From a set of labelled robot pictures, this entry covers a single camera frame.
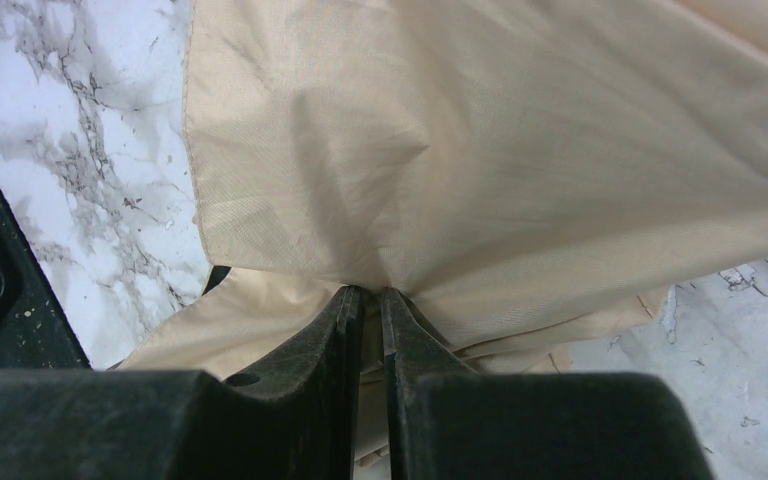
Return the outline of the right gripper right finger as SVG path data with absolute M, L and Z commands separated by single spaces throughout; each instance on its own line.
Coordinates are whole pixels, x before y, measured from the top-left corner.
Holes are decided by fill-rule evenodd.
M 479 374 L 380 296 L 396 479 L 709 479 L 689 418 L 658 378 Z

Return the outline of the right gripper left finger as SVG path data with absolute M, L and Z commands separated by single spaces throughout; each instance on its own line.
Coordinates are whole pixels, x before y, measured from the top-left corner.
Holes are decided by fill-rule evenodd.
M 225 380 L 200 370 L 0 371 L 0 479 L 349 479 L 364 305 Z

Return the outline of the beige folding umbrella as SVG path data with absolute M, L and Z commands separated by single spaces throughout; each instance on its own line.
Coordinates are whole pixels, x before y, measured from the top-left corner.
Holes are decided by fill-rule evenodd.
M 768 1 L 196 1 L 183 127 L 229 274 L 126 369 L 225 379 L 357 285 L 547 372 L 768 255 Z

